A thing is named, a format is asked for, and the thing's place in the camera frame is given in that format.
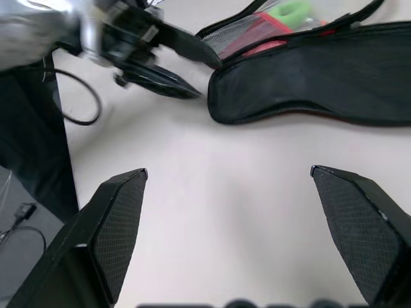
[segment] silver metal part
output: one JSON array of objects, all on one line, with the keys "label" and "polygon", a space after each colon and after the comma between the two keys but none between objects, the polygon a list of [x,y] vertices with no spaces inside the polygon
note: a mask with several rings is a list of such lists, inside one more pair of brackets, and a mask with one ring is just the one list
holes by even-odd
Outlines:
[{"label": "silver metal part", "polygon": [[41,60],[74,19],[66,0],[1,0],[0,71]]},{"label": "silver metal part", "polygon": [[[160,0],[149,1],[155,5]],[[110,66],[101,56],[103,27],[120,0],[0,0],[0,71],[41,60],[54,43],[81,22],[84,56]],[[154,6],[148,12],[162,18]]]}]

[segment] black cable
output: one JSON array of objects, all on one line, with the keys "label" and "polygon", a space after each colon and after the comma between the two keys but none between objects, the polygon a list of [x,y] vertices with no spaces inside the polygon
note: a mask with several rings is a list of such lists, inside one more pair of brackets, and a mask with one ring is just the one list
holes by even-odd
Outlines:
[{"label": "black cable", "polygon": [[46,251],[46,248],[47,248],[47,241],[46,241],[46,237],[44,236],[43,232],[41,232],[38,228],[31,227],[31,226],[17,227],[13,231],[16,232],[16,231],[24,231],[24,230],[36,232],[41,236],[41,239],[43,240],[43,253],[44,253]]},{"label": "black cable", "polygon": [[24,231],[24,230],[36,232],[41,236],[42,241],[43,241],[43,252],[42,253],[44,253],[46,251],[46,248],[47,248],[46,237],[44,236],[43,232],[41,232],[38,228],[31,227],[31,226],[14,227],[14,228],[11,228],[9,231],[2,232],[0,235],[3,235],[4,237],[2,238],[2,241],[0,242],[0,246],[4,245],[6,243],[6,241],[8,240],[8,238],[14,232]]},{"label": "black cable", "polygon": [[67,77],[70,77],[74,80],[76,80],[78,83],[82,84],[93,96],[94,100],[96,101],[97,104],[97,112],[96,115],[91,119],[90,121],[79,121],[77,119],[74,119],[71,116],[68,116],[67,114],[63,113],[62,110],[60,112],[62,113],[63,117],[67,119],[68,121],[81,125],[81,126],[90,126],[93,125],[97,120],[100,118],[101,113],[103,112],[103,103],[101,102],[101,98],[97,94],[97,92],[84,80],[81,78],[77,77],[76,75],[69,73],[67,71],[63,71],[61,69],[55,69],[55,68],[50,68],[50,67],[25,67],[22,69],[18,69],[18,71],[23,71],[23,72],[45,72],[45,73],[55,73],[55,74],[61,74]]}]

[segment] black bag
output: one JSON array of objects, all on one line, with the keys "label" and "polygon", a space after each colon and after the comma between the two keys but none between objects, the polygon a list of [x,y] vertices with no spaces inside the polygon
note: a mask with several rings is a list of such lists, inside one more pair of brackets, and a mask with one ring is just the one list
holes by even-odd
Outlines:
[{"label": "black bag", "polygon": [[[211,117],[241,124],[309,112],[362,124],[410,125],[411,22],[358,23],[383,2],[374,0],[328,25],[266,38],[226,56],[209,84]],[[210,38],[230,23],[198,35],[214,47]],[[279,40],[284,44],[247,54]]]}]

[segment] black fabric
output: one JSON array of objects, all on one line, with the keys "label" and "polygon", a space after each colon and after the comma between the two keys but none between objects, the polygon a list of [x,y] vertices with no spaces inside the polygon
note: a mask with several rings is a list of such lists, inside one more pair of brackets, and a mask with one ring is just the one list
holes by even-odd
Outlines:
[{"label": "black fabric", "polygon": [[294,40],[214,72],[209,111],[225,124],[307,110],[363,124],[410,125],[410,54],[411,22]]},{"label": "black fabric", "polygon": [[65,223],[78,212],[78,203],[63,118],[43,77],[0,76],[0,165]]},{"label": "black fabric", "polygon": [[373,304],[403,253],[403,242],[354,184],[318,168],[313,177],[335,246]]},{"label": "black fabric", "polygon": [[140,172],[119,188],[111,211],[95,235],[94,257],[113,302],[118,301],[136,244],[146,177]]},{"label": "black fabric", "polygon": [[203,62],[209,67],[221,67],[215,51],[198,37],[165,22],[157,21],[159,43],[191,61]]}]

